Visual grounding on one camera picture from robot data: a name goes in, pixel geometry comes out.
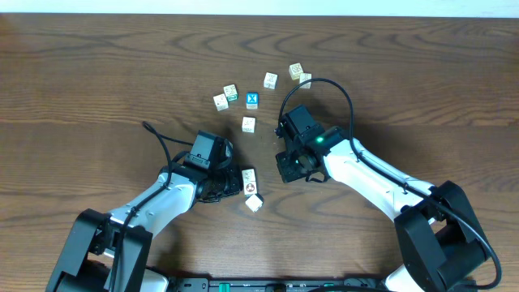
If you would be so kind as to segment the wooden block letter J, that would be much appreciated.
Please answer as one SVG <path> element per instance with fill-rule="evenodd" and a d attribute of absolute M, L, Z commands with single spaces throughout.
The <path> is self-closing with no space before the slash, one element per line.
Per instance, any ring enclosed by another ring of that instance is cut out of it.
<path fill-rule="evenodd" d="M 242 171 L 242 180 L 245 184 L 255 182 L 256 181 L 255 170 L 254 169 L 243 170 Z"/>

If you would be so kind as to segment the wooden block with grapes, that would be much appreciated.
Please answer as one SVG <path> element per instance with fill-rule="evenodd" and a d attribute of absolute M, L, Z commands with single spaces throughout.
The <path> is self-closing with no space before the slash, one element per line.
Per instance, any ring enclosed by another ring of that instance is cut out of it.
<path fill-rule="evenodd" d="M 253 213 L 256 213 L 263 206 L 264 199 L 261 195 L 254 194 L 246 200 L 245 204 Z"/>

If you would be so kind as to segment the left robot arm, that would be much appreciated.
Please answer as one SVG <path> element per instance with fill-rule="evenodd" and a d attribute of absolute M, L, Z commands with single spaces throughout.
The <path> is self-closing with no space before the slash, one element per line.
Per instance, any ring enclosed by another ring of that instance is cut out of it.
<path fill-rule="evenodd" d="M 108 213 L 75 219 L 46 286 L 48 291 L 166 291 L 170 279 L 147 266 L 152 240 L 196 203 L 242 190 L 233 145 L 201 131 L 191 151 L 169 159 L 157 180 Z"/>

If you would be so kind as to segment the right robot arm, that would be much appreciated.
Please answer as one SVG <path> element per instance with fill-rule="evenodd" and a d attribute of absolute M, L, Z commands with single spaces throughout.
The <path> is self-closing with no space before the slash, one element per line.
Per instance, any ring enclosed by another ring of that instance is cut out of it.
<path fill-rule="evenodd" d="M 390 166 L 367 151 L 348 131 L 319 124 L 276 130 L 286 150 L 277 154 L 284 183 L 313 174 L 354 189 L 394 224 L 403 264 L 378 284 L 389 291 L 479 290 L 467 277 L 495 259 L 465 192 L 440 186 Z"/>

